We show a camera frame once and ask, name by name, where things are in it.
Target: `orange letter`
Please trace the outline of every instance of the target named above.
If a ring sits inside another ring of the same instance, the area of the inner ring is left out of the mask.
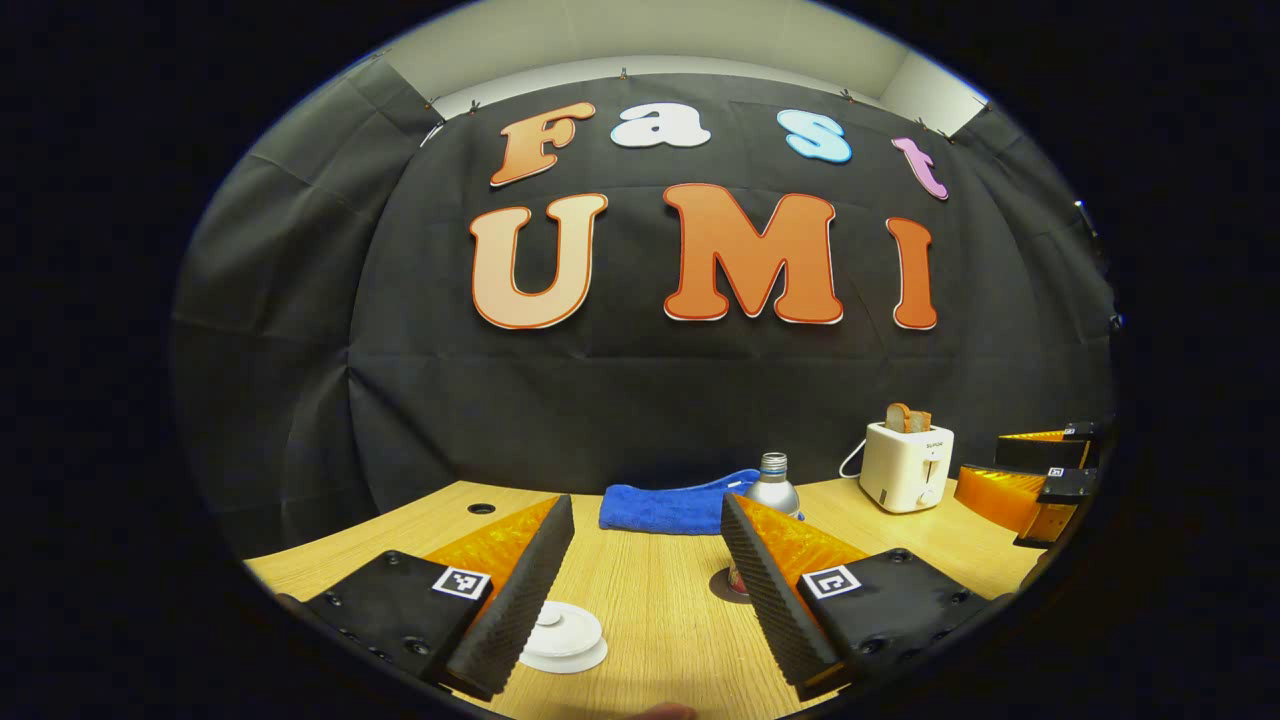
[[[662,197],[680,210],[680,290],[666,302],[671,318],[718,320],[728,313],[728,299],[716,290],[717,261],[751,318],[764,309],[782,265],[787,278],[773,304],[780,318],[829,325],[845,316],[831,278],[831,202],[786,195],[760,234],[723,187],[676,184]]]
[[[532,214],[527,208],[503,208],[471,220],[476,259],[471,270],[471,299],[480,315],[499,328],[545,328],[568,318],[591,286],[591,233],[595,217],[609,206],[603,195],[571,195],[547,206],[559,223],[556,279],[543,292],[516,287],[516,242]]]
[[[543,155],[543,143],[564,147],[573,140],[573,120],[568,118],[585,120],[594,114],[595,105],[575,102],[502,128],[502,135],[507,136],[507,156],[489,184],[502,187],[550,169],[556,164],[556,156]]]
[[[938,324],[938,313],[929,302],[929,231],[905,218],[890,218],[884,227],[897,241],[897,266],[902,295],[893,307],[893,322],[909,331],[927,331]]]

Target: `black fabric curtain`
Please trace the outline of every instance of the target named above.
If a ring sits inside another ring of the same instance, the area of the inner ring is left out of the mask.
[[[557,164],[493,188],[503,127],[591,102]],[[710,140],[622,147],[627,108],[695,108]],[[790,457],[795,483],[836,477],[890,402],[956,433],[989,462],[1001,433],[1111,413],[1111,291],[1052,164],[1000,111],[948,143],[840,96],[740,77],[664,74],[570,83],[440,119],[374,58],[285,117],[236,167],[197,229],[174,310],[178,414],[193,471],[242,556],[300,544],[457,479],[600,493],[671,488]],[[827,115],[842,164],[804,158],[777,115]],[[933,160],[948,199],[891,140]],[[728,188],[763,231],[780,199],[831,202],[833,325],[663,311],[677,290],[672,184]],[[556,277],[549,202],[599,192],[590,292],[564,322],[508,331],[472,304],[472,219],[527,208],[515,281]],[[938,324],[895,324],[899,255],[884,222],[933,237]],[[849,465],[858,469],[858,461]]]

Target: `screw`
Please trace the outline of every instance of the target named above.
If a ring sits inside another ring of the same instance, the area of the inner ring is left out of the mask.
[[[421,638],[404,638],[404,647],[413,655],[428,655],[431,652],[431,648],[426,647],[426,643]]]

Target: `metal bottle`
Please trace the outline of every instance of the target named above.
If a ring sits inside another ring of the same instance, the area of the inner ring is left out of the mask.
[[[787,480],[787,456],[783,452],[764,454],[760,459],[760,479],[746,488],[744,496],[778,512],[786,512],[792,518],[800,516],[800,496],[795,486]],[[736,562],[730,562],[728,566],[728,587],[746,594],[746,584],[737,571]]]

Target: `finger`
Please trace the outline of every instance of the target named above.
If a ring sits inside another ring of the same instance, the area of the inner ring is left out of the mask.
[[[626,717],[625,720],[696,720],[696,717],[698,711],[692,707],[686,707],[675,702],[664,702],[645,710],[640,715]]]

